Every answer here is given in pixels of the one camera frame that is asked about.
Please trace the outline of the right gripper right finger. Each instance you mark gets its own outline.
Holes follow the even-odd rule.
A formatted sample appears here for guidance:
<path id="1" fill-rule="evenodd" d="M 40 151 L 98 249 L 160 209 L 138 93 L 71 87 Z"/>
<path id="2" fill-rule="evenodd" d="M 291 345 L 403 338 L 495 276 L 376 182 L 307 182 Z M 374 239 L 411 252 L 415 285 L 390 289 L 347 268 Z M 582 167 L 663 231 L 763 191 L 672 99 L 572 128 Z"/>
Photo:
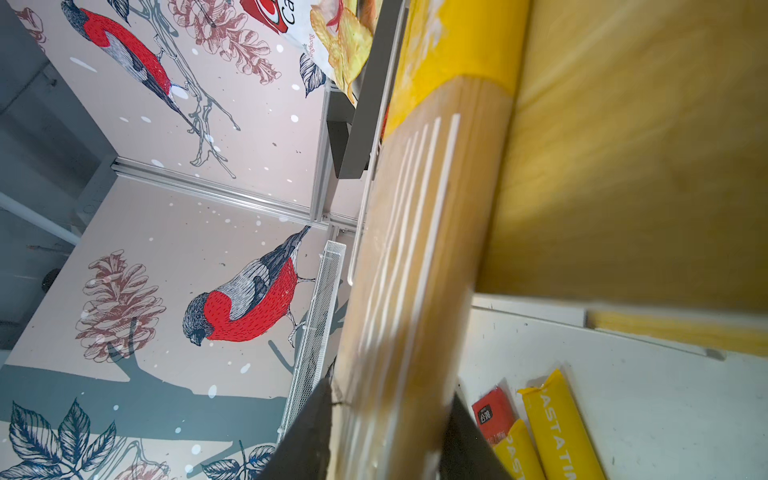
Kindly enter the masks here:
<path id="1" fill-rule="evenodd" d="M 455 393 L 439 464 L 442 480 L 509 479 L 461 397 Z"/>

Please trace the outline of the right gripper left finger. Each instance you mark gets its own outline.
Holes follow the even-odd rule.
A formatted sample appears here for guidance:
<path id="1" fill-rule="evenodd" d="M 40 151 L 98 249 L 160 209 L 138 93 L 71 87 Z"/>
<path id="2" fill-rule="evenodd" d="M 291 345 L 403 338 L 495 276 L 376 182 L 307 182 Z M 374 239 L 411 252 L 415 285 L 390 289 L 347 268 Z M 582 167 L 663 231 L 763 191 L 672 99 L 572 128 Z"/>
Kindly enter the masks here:
<path id="1" fill-rule="evenodd" d="M 327 477 L 332 430 L 332 387 L 322 379 L 278 444 L 259 479 L 322 480 Z"/>

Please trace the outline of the yellow pasta bag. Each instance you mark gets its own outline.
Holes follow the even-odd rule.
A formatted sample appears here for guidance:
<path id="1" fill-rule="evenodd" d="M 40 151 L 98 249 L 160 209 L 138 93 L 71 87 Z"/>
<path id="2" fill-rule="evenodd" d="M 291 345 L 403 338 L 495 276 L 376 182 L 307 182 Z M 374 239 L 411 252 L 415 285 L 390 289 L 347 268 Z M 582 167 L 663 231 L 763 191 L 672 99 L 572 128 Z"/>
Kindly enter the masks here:
<path id="1" fill-rule="evenodd" d="M 518 393 L 548 479 L 606 479 L 560 369 L 555 369 L 541 386 Z"/>
<path id="2" fill-rule="evenodd" d="M 506 437 L 495 444 L 492 450 L 512 479 L 546 479 L 528 428 L 522 419 L 515 421 Z"/>
<path id="3" fill-rule="evenodd" d="M 410 6 L 333 378 L 331 479 L 437 475 L 529 10 Z"/>

